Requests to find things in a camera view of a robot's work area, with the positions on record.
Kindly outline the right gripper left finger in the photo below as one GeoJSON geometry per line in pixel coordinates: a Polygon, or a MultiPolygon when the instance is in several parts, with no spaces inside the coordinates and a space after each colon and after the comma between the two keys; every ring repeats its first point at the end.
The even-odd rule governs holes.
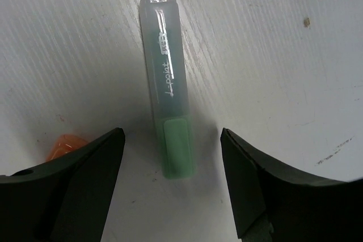
{"type": "Polygon", "coordinates": [[[1,241],[100,241],[123,158],[115,128],[49,162],[1,176],[1,241]]]}

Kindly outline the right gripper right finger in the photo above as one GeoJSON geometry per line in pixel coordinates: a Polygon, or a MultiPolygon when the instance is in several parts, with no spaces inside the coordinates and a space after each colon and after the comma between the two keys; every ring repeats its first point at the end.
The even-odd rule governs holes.
{"type": "Polygon", "coordinates": [[[362,240],[362,180],[337,181],[294,168],[229,129],[220,140],[239,239],[362,240]]]}

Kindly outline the orange highlighter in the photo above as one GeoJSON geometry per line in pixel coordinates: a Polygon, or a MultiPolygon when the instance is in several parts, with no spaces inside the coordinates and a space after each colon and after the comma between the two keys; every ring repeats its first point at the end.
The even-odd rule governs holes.
{"type": "Polygon", "coordinates": [[[49,155],[46,158],[46,162],[64,156],[87,144],[88,141],[84,140],[79,136],[72,134],[63,134],[56,140],[53,148],[51,149],[49,155]]]}

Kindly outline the green highlighter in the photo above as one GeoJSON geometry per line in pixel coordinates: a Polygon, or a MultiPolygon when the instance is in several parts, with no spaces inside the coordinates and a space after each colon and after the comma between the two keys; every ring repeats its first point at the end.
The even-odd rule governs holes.
{"type": "Polygon", "coordinates": [[[178,4],[141,0],[139,15],[162,172],[189,178],[195,161],[178,4]]]}

